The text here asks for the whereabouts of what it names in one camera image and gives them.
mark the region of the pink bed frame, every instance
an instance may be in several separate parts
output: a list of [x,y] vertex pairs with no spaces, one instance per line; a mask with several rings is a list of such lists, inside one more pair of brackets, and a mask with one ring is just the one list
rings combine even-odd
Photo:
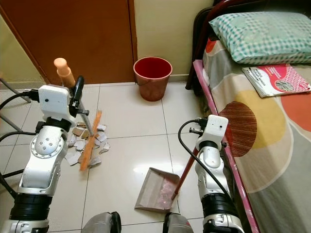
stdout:
[[[193,66],[194,66],[195,72],[197,74],[198,80],[199,80],[200,85],[203,89],[203,92],[204,92],[205,97],[206,97],[207,102],[208,102],[208,106],[209,106],[212,114],[218,115],[218,111],[216,109],[216,105],[215,105],[213,96],[212,96],[211,91],[210,91],[209,87],[207,86],[207,84],[204,80],[204,77],[203,77],[203,67],[204,67],[203,61],[202,60],[195,60],[193,62]],[[256,219],[254,217],[252,207],[249,203],[249,199],[248,199],[246,191],[244,189],[244,185],[243,185],[242,179],[240,177],[237,165],[236,165],[235,160],[231,154],[231,150],[230,150],[229,145],[225,148],[225,152],[226,152],[226,155],[228,157],[228,160],[229,160],[229,163],[230,163],[233,175],[234,175],[234,179],[235,179],[235,182],[236,182],[238,190],[239,190],[239,194],[240,194],[241,199],[243,201],[245,212],[246,212],[249,224],[251,226],[252,232],[253,233],[259,233],[260,231],[259,231]]]

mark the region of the orange broom bristles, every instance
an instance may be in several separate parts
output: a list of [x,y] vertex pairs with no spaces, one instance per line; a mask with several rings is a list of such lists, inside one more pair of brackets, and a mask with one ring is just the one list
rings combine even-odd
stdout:
[[80,171],[85,171],[87,166],[88,166],[88,163],[91,159],[91,154],[92,154],[92,150],[93,150],[93,147],[94,147],[94,142],[95,142],[95,135],[97,133],[97,126],[101,120],[101,117],[102,117],[102,112],[101,111],[97,111],[97,114],[96,114],[96,117],[94,119],[94,123],[93,123],[93,132],[94,132],[94,135],[90,137],[87,145],[86,145],[86,148],[84,150],[84,152],[82,153],[82,163],[80,165]]

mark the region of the white tile floor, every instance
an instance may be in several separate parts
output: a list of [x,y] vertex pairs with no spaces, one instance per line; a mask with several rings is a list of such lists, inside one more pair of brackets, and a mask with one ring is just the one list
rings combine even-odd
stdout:
[[[0,91],[0,95],[4,100],[12,92]],[[78,233],[92,216],[118,211],[124,233],[162,232],[163,214],[134,210],[134,205],[149,167],[181,175],[189,156],[178,142],[178,129],[185,121],[201,116],[193,91],[186,90],[185,83],[169,83],[162,100],[148,102],[140,97],[134,83],[94,84],[84,88],[83,103],[90,110],[91,122],[97,109],[103,111],[101,122],[108,125],[111,149],[101,155],[94,150],[93,156],[101,156],[102,164],[87,173],[79,172],[78,165],[70,167],[66,160],[62,162],[49,231]],[[33,132],[42,118],[38,103],[27,104],[22,99],[1,112],[24,131]],[[0,121],[0,135],[10,131],[13,129]],[[12,136],[0,144],[2,173],[25,167],[31,138]],[[183,138],[189,147],[194,146],[195,135],[185,131]],[[7,181],[16,188],[19,179],[15,176]],[[0,226],[12,206],[12,198],[0,187]],[[202,232],[203,213],[194,167],[172,211],[187,217],[195,233]]]

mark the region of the green checkered pillowcase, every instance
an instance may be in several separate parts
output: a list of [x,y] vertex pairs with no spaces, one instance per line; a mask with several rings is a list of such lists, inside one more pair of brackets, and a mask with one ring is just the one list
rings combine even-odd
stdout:
[[248,12],[219,16],[214,32],[241,64],[311,62],[311,20],[287,12]]

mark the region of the gray dustpan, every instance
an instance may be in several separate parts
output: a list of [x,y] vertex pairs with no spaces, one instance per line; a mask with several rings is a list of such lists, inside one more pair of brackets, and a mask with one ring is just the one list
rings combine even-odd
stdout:
[[135,209],[167,213],[172,207],[172,195],[178,175],[150,167],[141,187]]

